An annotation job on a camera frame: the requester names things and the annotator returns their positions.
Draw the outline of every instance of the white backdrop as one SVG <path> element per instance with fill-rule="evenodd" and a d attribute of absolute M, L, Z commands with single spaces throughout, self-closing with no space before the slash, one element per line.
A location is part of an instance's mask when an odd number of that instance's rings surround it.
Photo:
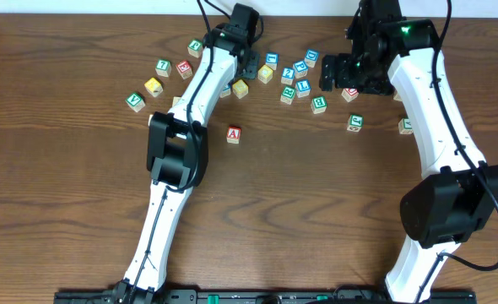
<path fill-rule="evenodd" d="M 350 16 L 359 0 L 212 0 L 227 12 L 234 3 L 278 16 Z M 400 0 L 407 17 L 443 17 L 446 0 Z M 452 0 L 454 17 L 498 18 L 498 0 Z M 217 14 L 207 7 L 208 14 Z M 200 14 L 196 0 L 0 0 L 0 13 Z"/>

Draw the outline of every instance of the alphabet cube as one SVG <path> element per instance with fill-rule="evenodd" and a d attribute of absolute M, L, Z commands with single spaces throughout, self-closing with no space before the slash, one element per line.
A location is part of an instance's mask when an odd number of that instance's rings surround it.
<path fill-rule="evenodd" d="M 304 79 L 296 83 L 296 94 L 298 98 L 308 96 L 311 92 L 311 86 L 309 85 L 309 80 Z"/>
<path fill-rule="evenodd" d="M 188 79 L 192 76 L 191 65 L 187 62 L 187 60 L 178 63 L 176 65 L 176 69 L 183 79 Z"/>
<path fill-rule="evenodd" d="M 352 132 L 359 132 L 361 127 L 364 126 L 364 118 L 361 115 L 350 115 L 347 130 Z"/>
<path fill-rule="evenodd" d="M 281 84 L 292 85 L 292 80 L 294 80 L 294 69 L 284 68 L 283 75 L 281 76 Z"/>
<path fill-rule="evenodd" d="M 171 76 L 171 71 L 172 71 L 171 62 L 165 59 L 159 59 L 157 65 L 155 66 L 155 72 L 157 72 L 157 75 L 163 77 L 169 77 Z"/>
<path fill-rule="evenodd" d="M 273 71 L 277 69 L 277 63 L 279 63 L 279 54 L 266 54 L 266 65 L 269 66 Z"/>
<path fill-rule="evenodd" d="M 399 95 L 399 93 L 397 91 L 395 91 L 395 93 L 393 93 L 393 99 L 397 100 L 397 101 L 403 101 L 401 99 L 401 96 Z"/>
<path fill-rule="evenodd" d="M 312 49 L 307 50 L 306 57 L 304 58 L 303 61 L 305 61 L 309 67 L 314 68 L 315 64 L 317 63 L 317 60 L 318 60 L 318 52 Z"/>
<path fill-rule="evenodd" d="M 225 86 L 225 88 L 221 91 L 220 97 L 223 98 L 223 97 L 226 97 L 228 95 L 230 95 L 230 84 L 227 84 Z"/>
<path fill-rule="evenodd" d="M 201 41 L 193 39 L 189 43 L 189 46 L 187 46 L 187 50 L 189 51 L 189 55 L 200 58 L 202 56 L 203 44 Z"/>
<path fill-rule="evenodd" d="M 267 84 L 270 80 L 272 80 L 272 78 L 273 78 L 273 70 L 269 66 L 263 65 L 258 70 L 258 80 Z"/>
<path fill-rule="evenodd" d="M 144 87 L 146 87 L 148 93 L 153 97 L 159 96 L 159 94 L 163 91 L 161 83 L 153 77 L 144 84 Z"/>
<path fill-rule="evenodd" d="M 401 122 L 399 122 L 399 134 L 412 134 L 413 132 L 414 130 L 412 129 L 412 125 L 410 124 L 410 119 L 401 119 Z"/>
<path fill-rule="evenodd" d="M 137 93 L 132 93 L 126 100 L 127 104 L 133 111 L 138 112 L 142 110 L 146 105 L 144 104 L 144 99 Z"/>
<path fill-rule="evenodd" d="M 343 93 L 341 93 L 341 96 L 347 101 L 351 102 L 352 100 L 355 100 L 356 97 L 358 97 L 358 90 L 357 89 L 343 89 Z"/>
<path fill-rule="evenodd" d="M 306 62 L 300 61 L 294 63 L 294 76 L 296 77 L 296 79 L 306 76 L 308 70 L 309 67 L 307 67 Z"/>
<path fill-rule="evenodd" d="M 239 99 L 242 99 L 245 95 L 247 95 L 247 93 L 249 93 L 249 87 L 241 79 L 232 85 L 232 89 L 234 90 L 234 95 L 236 95 Z"/>
<path fill-rule="evenodd" d="M 226 133 L 226 142 L 231 144 L 239 144 L 241 136 L 241 129 L 235 127 L 229 127 L 229 131 Z"/>
<path fill-rule="evenodd" d="M 281 93 L 281 101 L 283 101 L 287 105 L 291 105 L 294 100 L 295 90 L 291 86 L 285 86 L 283 89 L 283 93 Z"/>
<path fill-rule="evenodd" d="M 180 102 L 181 100 L 181 97 L 175 97 L 172 99 L 172 107 L 174 107 L 175 105 L 178 104 L 178 102 Z"/>
<path fill-rule="evenodd" d="M 313 98 L 311 102 L 311 110 L 313 114 L 324 113 L 326 111 L 327 102 L 324 96 Z"/>

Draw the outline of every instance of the wooden tabletop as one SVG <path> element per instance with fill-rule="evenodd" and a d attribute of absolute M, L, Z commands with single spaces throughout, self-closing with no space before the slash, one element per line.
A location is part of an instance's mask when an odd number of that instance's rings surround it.
<path fill-rule="evenodd" d="M 349 18 L 266 17 L 254 49 L 280 55 L 279 71 L 307 48 L 349 52 Z M 211 24 L 224 22 L 211 17 Z M 442 22 L 436 22 L 440 30 Z M 158 58 L 173 63 L 205 28 L 198 16 L 0 14 L 0 302 L 51 303 L 60 289 L 104 289 L 122 279 L 149 202 L 147 121 L 166 112 L 191 79 L 144 82 Z M 498 164 L 498 19 L 454 19 L 443 48 L 447 75 L 475 143 Z M 208 125 L 206 176 L 182 213 L 168 281 L 203 289 L 323 289 L 375 285 L 395 264 L 405 232 L 399 201 L 420 182 L 414 136 L 398 134 L 403 104 L 391 96 L 318 89 L 279 101 L 280 72 L 248 81 L 249 95 L 219 101 Z M 125 103 L 133 91 L 146 107 Z M 350 113 L 361 132 L 347 132 Z M 226 129 L 241 126 L 239 145 Z M 458 254 L 498 258 L 495 214 Z M 435 286 L 474 289 L 498 302 L 498 271 L 448 261 Z"/>

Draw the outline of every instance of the wooden table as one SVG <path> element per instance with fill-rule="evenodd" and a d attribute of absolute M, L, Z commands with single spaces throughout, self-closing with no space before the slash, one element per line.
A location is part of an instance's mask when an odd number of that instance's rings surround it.
<path fill-rule="evenodd" d="M 224 18 L 211 17 L 210 23 Z M 263 54 L 279 70 L 307 48 L 349 52 L 350 18 L 265 18 Z M 103 289 L 120 280 L 146 216 L 148 115 L 167 111 L 190 82 L 172 71 L 159 98 L 133 112 L 125 98 L 155 75 L 159 57 L 188 59 L 204 34 L 198 16 L 0 14 L 0 302 L 49 303 L 59 289 Z M 454 19 L 447 75 L 463 118 L 491 165 L 498 164 L 498 20 Z M 203 289 L 322 289 L 374 285 L 394 265 L 405 233 L 399 200 L 420 182 L 414 136 L 398 134 L 403 104 L 392 97 L 318 89 L 279 102 L 280 73 L 248 82 L 211 117 L 209 165 L 178 225 L 170 282 Z M 350 113 L 365 118 L 345 131 Z M 243 128 L 227 144 L 229 124 Z M 498 218 L 458 253 L 498 258 Z M 498 271 L 449 261 L 436 286 L 473 288 L 498 302 Z"/>

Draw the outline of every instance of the yellow block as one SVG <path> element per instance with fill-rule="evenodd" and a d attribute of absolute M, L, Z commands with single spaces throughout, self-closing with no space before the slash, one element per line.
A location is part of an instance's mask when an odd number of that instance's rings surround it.
<path fill-rule="evenodd" d="M 153 97 L 159 96 L 159 94 L 163 91 L 161 83 L 153 77 L 144 84 L 144 87 L 146 87 L 148 93 L 150 93 Z"/>
<path fill-rule="evenodd" d="M 234 90 L 234 95 L 238 96 L 238 98 L 242 98 L 249 93 L 249 87 L 241 79 L 232 85 L 232 89 Z"/>
<path fill-rule="evenodd" d="M 259 70 L 258 70 L 258 80 L 264 82 L 267 84 L 273 77 L 273 70 L 267 66 L 263 65 Z"/>

